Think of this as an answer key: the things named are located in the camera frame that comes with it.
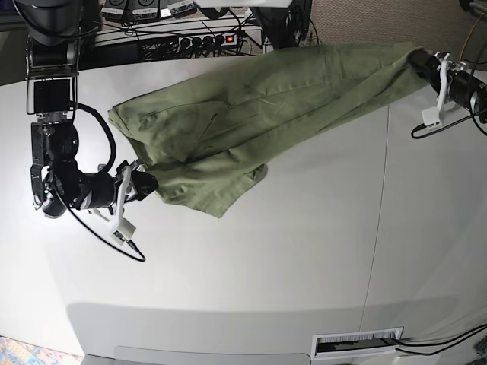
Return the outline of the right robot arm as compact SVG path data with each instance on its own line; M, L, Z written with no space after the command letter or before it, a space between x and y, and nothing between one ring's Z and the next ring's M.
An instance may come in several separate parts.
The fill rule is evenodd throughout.
M31 125L33 202L48 218L67 210L111 209L117 202L142 201L158 188L139 162L122 162L111 176L116 142L107 122L78 100L81 51L100 26L86 1L15 1L15 11L29 32L26 112ZM92 115L107 137L110 155L94 173L84 173L75 159L79 136L75 115Z

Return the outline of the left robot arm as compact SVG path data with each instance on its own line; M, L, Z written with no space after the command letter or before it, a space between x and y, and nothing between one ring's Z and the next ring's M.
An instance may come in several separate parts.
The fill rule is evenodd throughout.
M437 92L436 105L422 110L422 124L415 128L417 132L446 129L443 119L448 103L467 110L469 115L466 119L471 119L476 125L486 124L486 83L474 75L479 59L474 62L465 59L455 61L448 51L431 53L418 49L408 56L408 62L416 74Z

